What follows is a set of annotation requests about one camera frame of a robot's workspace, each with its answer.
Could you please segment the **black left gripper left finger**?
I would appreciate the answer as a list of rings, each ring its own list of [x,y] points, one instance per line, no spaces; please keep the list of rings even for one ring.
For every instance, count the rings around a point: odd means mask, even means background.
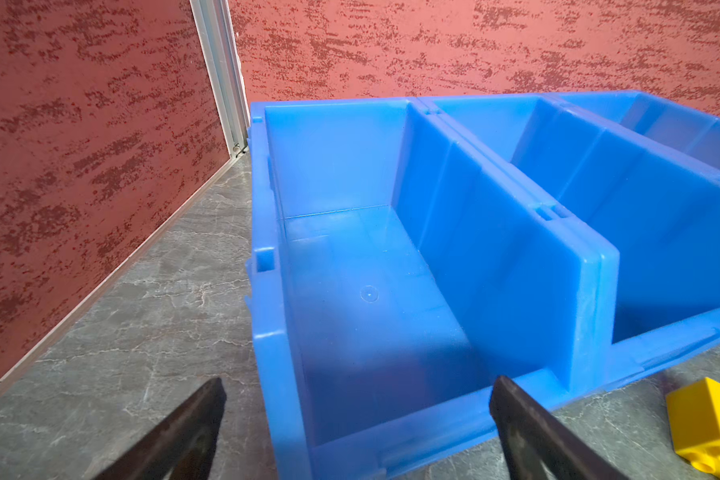
[[[226,399],[222,380],[208,380],[97,477],[207,479]]]

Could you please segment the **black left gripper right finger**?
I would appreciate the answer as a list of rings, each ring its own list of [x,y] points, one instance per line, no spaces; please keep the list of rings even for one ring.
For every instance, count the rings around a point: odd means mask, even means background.
[[[624,479],[511,378],[494,382],[490,413],[512,479]]]

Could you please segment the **yellow lego brick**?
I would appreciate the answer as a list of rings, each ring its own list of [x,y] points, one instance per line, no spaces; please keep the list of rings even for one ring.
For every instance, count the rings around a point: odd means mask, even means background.
[[[720,479],[720,383],[705,377],[665,399],[675,453]]]

